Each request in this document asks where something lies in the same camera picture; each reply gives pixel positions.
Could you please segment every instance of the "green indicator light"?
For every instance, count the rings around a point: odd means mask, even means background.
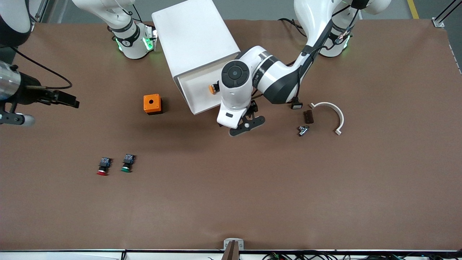
[[[146,39],[143,37],[143,42],[145,43],[147,50],[152,50],[152,43],[150,39]]]
[[[116,42],[117,45],[119,46],[119,50],[120,50],[120,51],[123,51],[123,50],[122,50],[122,47],[120,47],[120,43],[119,43],[119,40],[117,40],[117,38],[115,39],[115,42]]]
[[[345,40],[345,45],[343,46],[343,48],[346,48],[348,46],[349,40],[350,40],[350,36],[348,35],[348,38]]]

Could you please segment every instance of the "white curved bracket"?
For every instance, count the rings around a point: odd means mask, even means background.
[[[340,135],[340,134],[342,133],[342,132],[340,131],[340,128],[342,128],[343,123],[345,122],[345,117],[343,116],[342,110],[340,110],[340,108],[339,108],[338,106],[336,106],[336,105],[334,105],[334,104],[332,104],[332,103],[329,103],[329,102],[321,102],[321,103],[317,103],[316,105],[313,104],[313,103],[310,104],[311,108],[315,108],[315,107],[320,106],[320,105],[328,106],[328,107],[334,109],[335,112],[337,112],[337,114],[338,114],[339,117],[340,117],[340,125],[339,125],[339,127],[335,130],[335,133],[336,133],[337,135]]]

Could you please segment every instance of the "gray floor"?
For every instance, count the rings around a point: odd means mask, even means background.
[[[184,0],[137,0],[136,6],[143,20],[151,20],[151,14]],[[292,0],[213,0],[223,19],[277,20],[285,17],[296,19]],[[421,18],[438,15],[451,0],[414,0]],[[50,0],[44,20],[49,23],[102,23],[95,15],[77,8],[71,0]],[[411,19],[407,0],[392,0],[390,6],[378,15],[362,12],[364,19]],[[462,60],[462,7],[445,21],[450,42],[458,60]],[[0,60],[12,62],[14,53],[0,49]]]
[[[184,0],[137,0],[136,6],[143,20],[151,14]],[[277,20],[296,19],[292,0],[214,0],[223,19]],[[365,19],[410,19],[412,15],[406,0],[393,0],[390,7],[379,15],[365,13]],[[102,23],[96,16],[78,9],[71,0],[58,1],[49,18],[52,23]]]

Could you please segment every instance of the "metal frame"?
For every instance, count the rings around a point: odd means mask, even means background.
[[[38,10],[37,10],[37,13],[34,16],[34,18],[38,22],[42,22],[43,14],[45,13],[45,10],[47,9],[48,2],[49,2],[49,0],[42,0],[42,2],[40,3],[40,5],[38,7]]]
[[[437,17],[432,18],[433,25],[437,28],[444,27],[444,19],[446,19],[456,8],[462,4],[462,0],[453,0]]]

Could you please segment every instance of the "white robotic arm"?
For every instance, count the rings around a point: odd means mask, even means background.
[[[332,19],[334,10],[341,10],[350,5],[357,9],[370,7],[371,12],[380,12],[390,2],[390,0],[349,1],[350,4],[345,4],[341,0],[294,0],[295,14],[307,35],[307,43],[302,52],[290,67],[261,46],[255,46],[242,52],[235,60],[227,63],[222,69],[219,81],[222,101],[217,122],[232,128],[230,130],[232,136],[261,125],[259,122],[264,121],[264,118],[255,118],[253,115],[256,112],[256,105],[251,105],[252,88],[258,89],[273,104],[292,102],[293,109],[301,108],[302,104],[298,102],[300,82],[317,54],[323,48],[333,50],[337,45],[341,45],[341,50],[343,50],[344,44],[342,43],[349,37],[351,28],[344,31],[340,28],[343,24],[334,23]],[[350,15],[351,12],[348,15],[343,12],[339,13],[339,17]],[[338,29],[338,34],[334,39],[332,34],[336,29]],[[329,47],[326,44],[329,44],[327,41],[330,38],[333,39]]]
[[[11,47],[18,52],[15,47],[29,38],[30,31],[31,22],[25,1],[0,0],[0,45]],[[76,97],[59,90],[71,86],[70,84],[67,87],[44,87],[36,78],[19,72],[18,66],[0,61],[0,124],[22,126],[34,124],[33,116],[16,112],[18,104],[29,105],[38,102],[78,108],[79,102]],[[11,104],[8,111],[6,111],[6,103]]]
[[[155,48],[157,31],[152,26],[134,22],[124,7],[135,0],[72,0],[74,4],[101,18],[115,35],[120,51],[127,58],[140,59]]]

